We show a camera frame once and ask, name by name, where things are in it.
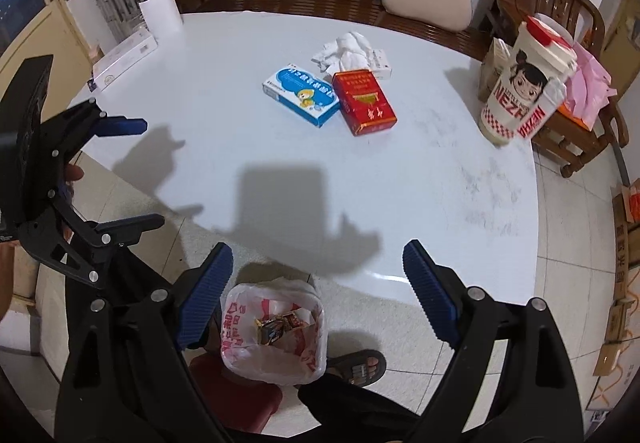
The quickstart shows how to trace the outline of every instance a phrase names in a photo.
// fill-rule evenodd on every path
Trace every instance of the window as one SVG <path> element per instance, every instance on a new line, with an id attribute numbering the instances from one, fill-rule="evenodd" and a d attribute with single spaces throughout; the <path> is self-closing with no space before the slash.
<path id="1" fill-rule="evenodd" d="M 44 0 L 0 0 L 0 55 L 44 6 Z"/>

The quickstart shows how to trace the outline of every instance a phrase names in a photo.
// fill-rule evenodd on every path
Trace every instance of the slipper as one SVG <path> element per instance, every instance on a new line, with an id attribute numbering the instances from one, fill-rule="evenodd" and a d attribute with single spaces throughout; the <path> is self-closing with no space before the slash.
<path id="1" fill-rule="evenodd" d="M 378 365 L 376 372 L 373 376 L 369 376 L 369 366 L 367 365 L 367 359 L 378 359 Z M 362 383 L 357 384 L 357 387 L 367 387 L 375 383 L 386 371 L 386 359 L 380 351 L 375 349 L 363 349 L 355 353 L 349 353 L 341 357 L 335 357 L 327 359 L 326 368 L 334 368 L 340 377 L 347 383 L 355 385 L 355 378 L 364 378 Z"/>

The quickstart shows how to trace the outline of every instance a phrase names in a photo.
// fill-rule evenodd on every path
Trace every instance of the red box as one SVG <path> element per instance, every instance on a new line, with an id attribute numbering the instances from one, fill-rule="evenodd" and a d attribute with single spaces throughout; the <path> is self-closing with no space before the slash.
<path id="1" fill-rule="evenodd" d="M 368 69 L 341 71 L 332 82 L 342 115 L 354 136 L 382 131 L 398 121 L 393 109 Z"/>

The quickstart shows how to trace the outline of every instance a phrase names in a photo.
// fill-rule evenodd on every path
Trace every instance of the table top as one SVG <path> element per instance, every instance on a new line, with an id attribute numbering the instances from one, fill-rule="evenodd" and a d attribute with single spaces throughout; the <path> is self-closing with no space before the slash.
<path id="1" fill-rule="evenodd" d="M 393 128 L 354 137 L 337 113 L 318 129 L 262 92 L 289 63 L 317 74 L 311 56 L 351 30 L 385 49 Z M 340 20 L 185 15 L 180 33 L 93 93 L 148 131 L 94 138 L 84 151 L 200 226 L 360 292 L 417 303 L 402 248 L 418 239 L 466 285 L 526 303 L 538 246 L 532 150 L 522 140 L 494 147 L 479 132 L 479 67 Z"/>

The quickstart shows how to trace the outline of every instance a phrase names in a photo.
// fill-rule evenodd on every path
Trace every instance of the blue gripper pad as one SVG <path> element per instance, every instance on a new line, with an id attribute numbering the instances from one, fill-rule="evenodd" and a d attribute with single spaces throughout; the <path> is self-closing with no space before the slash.
<path id="1" fill-rule="evenodd" d="M 142 118 L 105 116 L 96 122 L 92 134 L 95 136 L 134 136 L 146 132 L 146 121 Z"/>
<path id="2" fill-rule="evenodd" d="M 418 241 L 411 241 L 404 247 L 402 266 L 436 336 L 450 346 L 456 346 L 460 340 L 458 308 L 436 276 L 435 264 L 428 259 Z"/>
<path id="3" fill-rule="evenodd" d="M 200 340 L 214 309 L 219 306 L 220 295 L 234 269 L 231 248 L 218 243 L 200 269 L 204 269 L 200 279 L 180 305 L 180 327 L 175 338 L 180 349 Z"/>

